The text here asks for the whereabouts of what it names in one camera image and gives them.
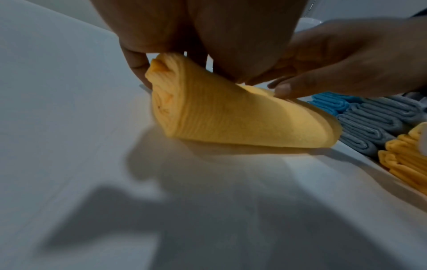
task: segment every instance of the gray towel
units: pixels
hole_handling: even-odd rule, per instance
[[[382,128],[393,135],[408,133],[411,127],[404,124],[397,117],[389,114],[380,113],[366,108],[367,103],[351,103],[348,111],[344,114],[351,116],[352,120],[358,124],[366,125],[371,128]]]
[[[384,147],[385,143],[396,137],[382,128],[371,128],[365,124],[359,124],[351,119],[351,116],[340,114],[337,116],[343,128],[358,138],[370,141],[377,146]]]
[[[362,100],[366,103],[366,108],[397,117],[412,125],[417,125],[426,120],[425,106],[410,98],[392,96],[363,98]]]
[[[373,143],[351,135],[345,128],[339,140],[365,156],[378,158],[378,149]]]

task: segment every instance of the hand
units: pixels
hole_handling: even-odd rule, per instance
[[[279,98],[326,91],[384,97],[427,85],[427,18],[338,20],[296,33],[282,58],[250,85]]]
[[[118,35],[125,58],[144,84],[146,53],[187,52],[243,82],[283,54],[306,0],[92,0]]]

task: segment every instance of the rolled blue towel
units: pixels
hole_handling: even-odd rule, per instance
[[[397,117],[380,113],[378,111],[365,108],[366,103],[357,104],[351,103],[345,115],[353,117],[352,120],[356,123],[366,125],[371,128],[382,128],[393,135],[408,133],[411,127],[404,124]]]
[[[325,93],[321,93],[318,95],[325,96],[325,97],[343,99],[343,100],[347,101],[348,103],[362,103],[363,102],[360,97],[347,96],[347,95],[336,94],[336,93],[331,93],[331,92],[325,92]]]
[[[365,124],[359,124],[353,121],[352,117],[346,114],[340,114],[337,118],[341,123],[341,126],[346,128],[352,135],[368,140],[377,146],[384,147],[386,142],[396,138],[382,128],[372,128]]]
[[[426,121],[425,106],[418,101],[401,96],[362,98],[365,107],[379,113],[397,117],[403,122],[417,125]]]
[[[339,113],[345,112],[345,110],[347,110],[347,108],[350,106],[350,104],[343,99],[328,97],[322,94],[313,95],[312,98],[313,98],[312,104],[318,104],[323,107],[328,107],[336,110]]]
[[[315,102],[313,102],[313,101],[309,101],[309,102],[307,102],[307,103],[312,104],[313,106],[316,106],[316,107],[318,107],[319,109],[321,109],[321,110],[323,110],[323,111],[325,111],[325,112],[327,112],[328,114],[331,114],[331,115],[333,115],[333,116],[337,116],[337,115],[339,115],[339,113],[338,113],[337,111],[335,111],[334,109],[331,109],[331,108],[329,108],[329,107],[323,106],[322,104],[318,104],[318,103],[315,103]]]
[[[345,128],[342,129],[339,140],[365,156],[372,158],[378,157],[378,148],[373,143],[353,136]]]

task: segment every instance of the fingernail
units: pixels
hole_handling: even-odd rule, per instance
[[[275,97],[286,97],[290,94],[291,88],[290,84],[282,84],[276,86],[276,89],[274,90],[274,96]]]

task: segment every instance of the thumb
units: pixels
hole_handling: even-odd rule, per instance
[[[274,96],[281,99],[307,97],[322,92],[339,92],[337,88],[351,81],[346,70],[346,62],[310,70],[288,80],[282,81],[274,90]]]

